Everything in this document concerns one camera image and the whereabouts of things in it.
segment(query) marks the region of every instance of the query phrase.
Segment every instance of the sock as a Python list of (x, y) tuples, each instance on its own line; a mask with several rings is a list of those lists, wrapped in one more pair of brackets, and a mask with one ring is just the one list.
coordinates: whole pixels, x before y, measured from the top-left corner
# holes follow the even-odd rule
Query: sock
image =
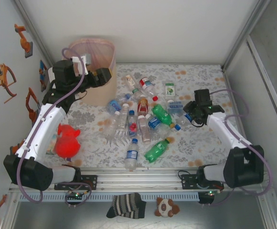
[(144, 217), (145, 204), (146, 202), (142, 201), (139, 193), (114, 196), (112, 206), (106, 216), (108, 218), (124, 216), (132, 219), (140, 219)]

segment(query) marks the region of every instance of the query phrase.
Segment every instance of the table surface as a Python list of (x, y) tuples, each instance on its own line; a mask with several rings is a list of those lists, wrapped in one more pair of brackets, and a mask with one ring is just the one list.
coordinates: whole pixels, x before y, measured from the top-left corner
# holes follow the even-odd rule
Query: table surface
[[(168, 64), (119, 64), (117, 65), (117, 95), (129, 93), (122, 78), (128, 74), (140, 80), (147, 76), (155, 85), (159, 100), (164, 105), (164, 82), (173, 81), (176, 85), (177, 98), (193, 100), (194, 90), (208, 88), (210, 92), (226, 89), (220, 65), (168, 65)], [(232, 103), (227, 92), (211, 95), (213, 104), (223, 107), (226, 114), (232, 114)], [(137, 102), (134, 98), (129, 101), (130, 109), (137, 112)], [(73, 103), (63, 124), (69, 124), (81, 130), (78, 141), (81, 144), (79, 153), (69, 164), (78, 167), (124, 167), (124, 158), (130, 139), (123, 137), (107, 142), (102, 136), (105, 120), (110, 117), (105, 107), (86, 105), (77, 101)], [(154, 163), (145, 160), (145, 152), (160, 141), (158, 134), (153, 133), (152, 142), (144, 146), (139, 140), (137, 167), (198, 167), (203, 164), (222, 163), (226, 160), (228, 151), (207, 126), (196, 128), (192, 125), (180, 131), (172, 131), (169, 135), (174, 142), (169, 144), (167, 151)], [(57, 155), (46, 155), (45, 165), (48, 167), (65, 164), (66, 161)]]

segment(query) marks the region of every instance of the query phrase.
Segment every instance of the metal floor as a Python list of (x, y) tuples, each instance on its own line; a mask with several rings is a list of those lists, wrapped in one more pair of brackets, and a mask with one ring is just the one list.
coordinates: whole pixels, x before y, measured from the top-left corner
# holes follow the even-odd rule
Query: metal floor
[[(225, 195), (216, 196), (220, 201)], [(155, 202), (147, 202), (144, 219), (115, 217), (106, 213), (110, 202), (90, 202), (77, 209), (65, 203), (18, 205), (13, 229), (263, 229), (258, 200), (243, 193), (234, 193), (223, 205), (203, 207), (197, 202), (175, 202), (180, 212), (172, 218), (156, 217)]]

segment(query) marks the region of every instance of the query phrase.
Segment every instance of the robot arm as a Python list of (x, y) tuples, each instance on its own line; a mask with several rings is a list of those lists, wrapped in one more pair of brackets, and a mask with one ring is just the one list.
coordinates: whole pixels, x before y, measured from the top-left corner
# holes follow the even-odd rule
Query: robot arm
[[(200, 186), (206, 187), (211, 181), (220, 181), (230, 187), (240, 187), (258, 184), (263, 181), (263, 162), (247, 148), (246, 145), (252, 146), (252, 144), (226, 120), (226, 115), (222, 107), (212, 104), (208, 89), (195, 91), (195, 101), (190, 101), (184, 107), (184, 111), (197, 124), (209, 126), (218, 136), (222, 144), (229, 149), (229, 154), (224, 164), (199, 167), (197, 182)], [(227, 125), (240, 140), (231, 134), (225, 122), (227, 122)], [(252, 147), (264, 156), (264, 151), (261, 146)]]
[[(81, 78), (81, 76), (75, 76), (73, 62), (70, 60), (56, 62), (52, 71), (55, 79), (51, 82), (50, 88), (44, 96), (42, 101), (43, 105), (36, 123), (16, 154), (7, 155), (4, 159), (4, 166), (12, 182), (17, 184), (17, 168), (20, 158), (23, 156), (24, 151), (27, 150), (21, 166), (21, 184), (24, 187), (30, 187), (40, 191), (46, 190), (50, 184), (81, 181), (80, 169), (77, 167), (67, 165), (54, 168), (46, 167), (43, 164), (46, 150), (59, 123), (66, 116), (72, 103), (75, 101), (75, 94), (79, 92), (82, 93), (91, 87), (103, 86), (112, 77), (110, 70), (107, 68), (97, 69), (96, 75), (87, 72), (80, 87), (73, 94), (59, 102), (56, 107), (52, 108), (46, 115), (46, 118), (44, 118), (44, 114), (50, 107), (60, 98), (72, 91)], [(27, 143), (30, 140), (32, 141), (28, 148)]]

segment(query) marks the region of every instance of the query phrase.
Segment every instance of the cable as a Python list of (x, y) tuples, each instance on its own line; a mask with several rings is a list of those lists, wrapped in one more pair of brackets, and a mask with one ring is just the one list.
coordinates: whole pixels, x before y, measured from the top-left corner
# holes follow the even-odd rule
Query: cable
[(267, 161), (264, 159), (264, 157), (261, 156), (261, 154), (255, 150), (253, 147), (251, 147), (249, 144), (247, 144), (246, 142), (244, 142), (243, 140), (240, 139), (240, 137), (229, 127), (229, 125), (227, 124), (227, 120), (228, 118), (231, 118), (231, 117), (247, 117), (248, 114), (249, 114), (249, 108), (248, 108), (248, 104), (246, 103), (245, 99), (243, 98), (242, 95), (240, 95), (238, 92), (235, 92), (234, 90), (231, 90), (231, 89), (222, 89), (222, 90), (218, 90), (218, 91), (214, 91), (214, 92), (211, 92), (210, 94), (214, 94), (214, 93), (217, 93), (217, 92), (222, 92), (222, 91), (228, 91), (228, 92), (232, 92), (236, 95), (238, 95), (240, 97), (240, 99), (243, 101), (245, 107), (246, 107), (246, 114), (231, 114), (231, 115), (227, 115), (224, 119), (224, 125), (226, 126), (226, 128), (229, 130), (229, 132), (240, 142), (242, 143), (243, 145), (245, 145), (250, 151), (254, 152), (259, 158), (260, 160), (263, 162), (263, 164), (266, 166), (267, 168), (267, 171), (268, 171), (268, 184), (267, 184), (267, 187), (265, 188), (265, 190), (263, 190), (262, 192), (259, 192), (259, 193), (255, 193), (255, 192), (252, 192), (252, 191), (248, 191), (246, 190), (245, 188), (243, 187), (239, 187), (241, 190), (245, 191), (246, 193), (248, 194), (251, 194), (253, 196), (261, 196), (263, 194), (266, 194), (270, 189), (271, 189), (271, 186), (272, 186), (272, 183), (273, 183), (273, 173), (272, 173), (272, 170), (269, 166), (269, 164), (267, 163)]
[[(84, 203), (88, 200), (88, 198), (90, 198), (90, 196), (91, 196), (91, 194), (92, 194), (92, 187), (91, 187), (89, 184), (86, 184), (86, 183), (83, 183), (83, 182), (77, 182), (77, 183), (62, 182), (62, 183), (60, 183), (60, 184), (61, 184), (61, 185), (80, 185), (80, 186), (77, 187), (76, 189), (72, 190), (72, 192), (78, 190), (81, 186), (86, 186), (86, 187), (89, 188), (89, 195), (87, 196), (87, 198), (85, 198), (81, 203), (74, 205), (74, 208), (75, 208), (76, 206), (80, 206), (81, 204), (84, 204)], [(69, 196), (71, 196), (71, 194), (68, 194), (68, 195), (65, 196), (64, 202), (70, 207), (70, 203), (67, 201), (67, 198), (68, 198)]]
[[(55, 106), (56, 106), (58, 103), (60, 103), (62, 100), (66, 99), (68, 96), (70, 96), (71, 94), (73, 94), (73, 93), (80, 87), (80, 85), (82, 84), (82, 82), (83, 82), (83, 80), (84, 80), (85, 69), (84, 69), (84, 63), (83, 63), (83, 61), (82, 61), (82, 59), (81, 59), (81, 56), (80, 56), (77, 52), (75, 52), (74, 50), (72, 50), (72, 49), (70, 49), (70, 48), (64, 48), (64, 49), (62, 49), (62, 56), (63, 56), (65, 59), (67, 59), (67, 60), (69, 60), (69, 58), (66, 57), (65, 54), (64, 54), (64, 52), (65, 52), (66, 50), (68, 50), (68, 51), (70, 51), (70, 52), (73, 52), (73, 53), (79, 58), (80, 63), (81, 63), (81, 66), (82, 66), (82, 76), (81, 76), (81, 78), (80, 78), (79, 83), (78, 83), (70, 92), (68, 92), (66, 95), (64, 95), (62, 98), (60, 98), (60, 99), (59, 99), (58, 101), (56, 101), (53, 105), (50, 106), (50, 108), (45, 112), (45, 114), (44, 114), (43, 117), (42, 117), (44, 120), (46, 119), (46, 116), (48, 115), (48, 113), (49, 113), (53, 108), (55, 108)], [(29, 147), (31, 146), (31, 143), (32, 143), (32, 141), (33, 141), (35, 135), (37, 134), (37, 132), (38, 132), (38, 130), (39, 130), (39, 128), (40, 128), (42, 122), (43, 122), (43, 120), (40, 120), (39, 123), (37, 124), (36, 128), (35, 128), (34, 131), (32, 132), (31, 137), (30, 137), (30, 139), (29, 139), (29, 141), (27, 142), (27, 145), (26, 145), (27, 148), (29, 148)], [(24, 161), (24, 158), (25, 158), (27, 152), (28, 152), (27, 150), (24, 150), (23, 155), (22, 155), (22, 157), (21, 157), (21, 159), (20, 159), (20, 161), (19, 161), (18, 168), (17, 168), (17, 171), (16, 171), (16, 179), (17, 179), (17, 183), (18, 183), (19, 189), (20, 189), (21, 193), (24, 195), (24, 197), (25, 197), (27, 200), (29, 200), (30, 202), (33, 202), (33, 203), (38, 204), (38, 203), (41, 203), (42, 200), (43, 200), (43, 192), (40, 191), (40, 199), (39, 199), (39, 200), (34, 200), (34, 199), (32, 199), (32, 198), (25, 192), (25, 190), (24, 190), (24, 188), (23, 188), (23, 186), (22, 186), (22, 183), (21, 183), (21, 167), (22, 167), (22, 164), (23, 164), (23, 161)]]

